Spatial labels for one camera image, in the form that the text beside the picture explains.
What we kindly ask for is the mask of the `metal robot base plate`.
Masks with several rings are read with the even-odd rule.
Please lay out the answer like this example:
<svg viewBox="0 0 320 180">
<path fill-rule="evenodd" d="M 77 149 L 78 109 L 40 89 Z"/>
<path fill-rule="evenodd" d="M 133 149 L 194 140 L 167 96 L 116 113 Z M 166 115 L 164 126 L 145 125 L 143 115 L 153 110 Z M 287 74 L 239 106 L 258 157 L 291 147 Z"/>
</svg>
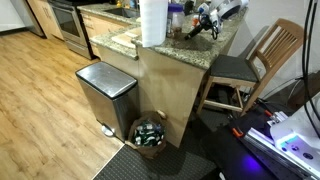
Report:
<svg viewBox="0 0 320 180">
<path fill-rule="evenodd" d="M 233 123 L 233 133 L 272 157 L 281 159 L 289 167 L 314 180 L 320 180 L 319 141 L 310 127 L 299 120 L 299 115 L 288 117 L 283 111 L 266 119 L 241 117 Z"/>
</svg>

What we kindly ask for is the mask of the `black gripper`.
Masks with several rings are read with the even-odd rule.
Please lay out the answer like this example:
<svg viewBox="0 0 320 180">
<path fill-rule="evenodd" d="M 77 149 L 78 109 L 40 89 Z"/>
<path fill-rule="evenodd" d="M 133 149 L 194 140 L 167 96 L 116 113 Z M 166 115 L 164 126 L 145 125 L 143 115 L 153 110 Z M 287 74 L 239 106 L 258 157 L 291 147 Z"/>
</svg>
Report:
<svg viewBox="0 0 320 180">
<path fill-rule="evenodd" d="M 202 3 L 198 7 L 199 12 L 199 25 L 196 26 L 192 31 L 190 31 L 185 37 L 185 40 L 189 40 L 196 36 L 202 30 L 211 30 L 211 35 L 214 40 L 217 39 L 218 34 L 222 31 L 222 21 L 218 15 L 216 9 L 211 9 L 208 4 Z"/>
</svg>

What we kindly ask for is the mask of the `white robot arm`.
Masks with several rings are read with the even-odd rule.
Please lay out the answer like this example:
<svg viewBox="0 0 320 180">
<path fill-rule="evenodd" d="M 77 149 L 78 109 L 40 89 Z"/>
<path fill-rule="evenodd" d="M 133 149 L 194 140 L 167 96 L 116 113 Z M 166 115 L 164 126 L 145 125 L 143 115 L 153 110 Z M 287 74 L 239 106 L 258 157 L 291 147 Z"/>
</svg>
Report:
<svg viewBox="0 0 320 180">
<path fill-rule="evenodd" d="M 251 108 L 258 96 L 298 48 L 307 49 L 311 42 L 313 17 L 317 0 L 310 0 L 304 26 L 278 19 L 265 34 L 247 59 L 220 55 L 210 66 L 210 76 L 206 83 L 200 105 L 234 110 L 241 114 Z M 247 101 L 238 107 L 211 101 L 207 98 L 211 87 L 216 84 L 241 86 L 253 89 Z M 271 135 L 277 149 L 296 163 L 304 166 L 317 177 L 320 172 L 319 153 L 315 146 L 319 143 L 319 127 L 315 122 L 319 113 L 312 98 L 289 119 L 271 127 Z"/>
</svg>

